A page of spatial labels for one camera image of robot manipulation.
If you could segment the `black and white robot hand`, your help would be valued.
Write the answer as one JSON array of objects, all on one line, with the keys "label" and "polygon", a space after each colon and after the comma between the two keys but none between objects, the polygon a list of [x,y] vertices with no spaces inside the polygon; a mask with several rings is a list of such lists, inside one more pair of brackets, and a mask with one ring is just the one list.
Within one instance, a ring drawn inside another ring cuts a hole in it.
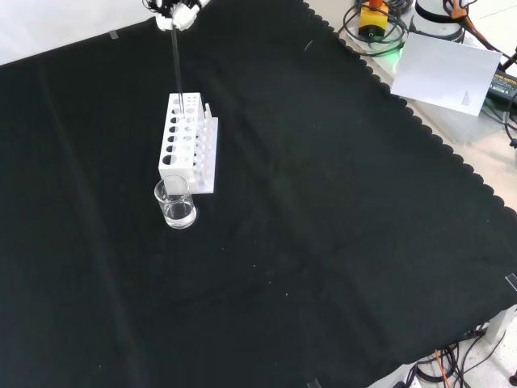
[{"label": "black and white robot hand", "polygon": [[145,0],[144,7],[154,14],[158,28],[162,31],[188,29],[198,13],[210,0]]}]

